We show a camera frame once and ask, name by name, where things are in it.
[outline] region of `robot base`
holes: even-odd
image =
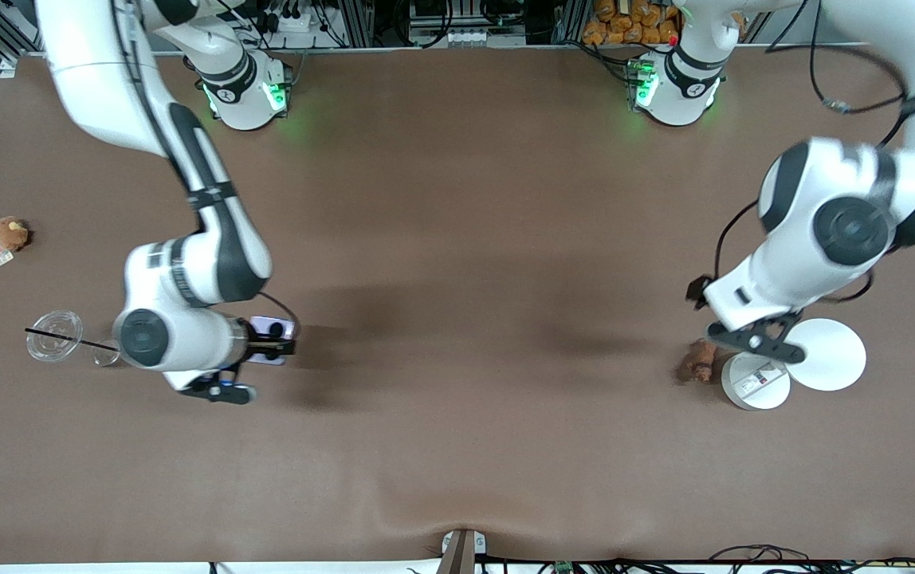
[[[202,86],[210,99],[214,119],[223,120],[228,127],[244,132],[257,130],[275,117],[287,116],[294,81],[291,66],[262,51],[253,51],[250,55],[256,59],[256,80],[242,93],[238,102],[225,102],[220,98],[220,90],[214,95],[209,88]]]
[[[701,90],[701,93],[697,97],[685,97],[681,89],[666,79],[662,72],[665,59],[665,54],[650,52],[626,63],[628,105],[632,112],[645,112],[666,126],[694,124],[713,105],[720,80],[709,88],[695,84],[692,88]]]

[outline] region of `cable connector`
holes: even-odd
[[[832,109],[833,112],[841,114],[841,116],[846,116],[846,114],[850,113],[850,104],[845,101],[823,98],[823,105],[828,109]]]

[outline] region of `black straw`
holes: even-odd
[[[107,350],[112,350],[112,352],[119,352],[118,349],[109,348],[107,345],[101,345],[100,343],[94,343],[92,341],[86,341],[84,339],[76,339],[75,337],[69,337],[68,335],[57,335],[56,333],[47,333],[47,331],[40,331],[39,329],[31,329],[29,327],[25,328],[26,333],[33,333],[36,335],[43,335],[45,337],[53,337],[54,339],[64,339],[65,341],[75,341],[76,343],[82,343],[84,345],[89,345],[90,348],[103,348]]]

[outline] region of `clear plastic cup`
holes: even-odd
[[[104,339],[100,341],[101,345],[107,345],[109,348],[118,348],[118,341],[115,339]],[[96,363],[97,367],[110,367],[111,364],[118,362],[118,359],[121,357],[121,353],[115,352],[115,350],[105,349],[105,348],[91,348],[92,349],[92,362]]]
[[[40,316],[32,328],[65,337],[60,339],[36,333],[26,335],[29,355],[43,363],[59,363],[68,359],[82,341],[82,319],[70,310],[52,310]]]

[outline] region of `black bracket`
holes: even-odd
[[[181,395],[194,396],[196,399],[206,399],[210,403],[249,404],[256,397],[256,389],[250,385],[238,384],[238,370],[242,364],[232,364],[216,373],[203,375],[181,389]],[[231,378],[224,377],[230,373]]]
[[[784,342],[790,330],[794,328],[794,324],[797,324],[799,320],[801,320],[801,312],[787,313],[787,315],[776,316],[773,319],[757,320],[748,327],[737,331],[728,331],[722,323],[713,323],[705,330],[705,335],[713,343],[723,345],[725,348],[750,352],[753,355],[764,356],[787,364],[801,363],[804,360],[804,349]],[[780,328],[780,334],[771,335],[768,331],[770,327]]]
[[[685,301],[693,301],[695,304],[695,310],[702,309],[709,304],[705,300],[705,288],[709,287],[709,283],[713,283],[713,278],[709,275],[703,275],[697,280],[688,283],[688,292],[684,295]]]
[[[294,355],[297,346],[297,339],[294,339],[294,333],[291,333],[290,339],[284,338],[284,326],[280,323],[269,325],[269,333],[260,333],[253,329],[249,324],[249,351],[245,358],[249,359],[253,355],[262,355],[267,360],[275,360],[278,356]],[[298,326],[293,326],[293,331],[297,332]]]

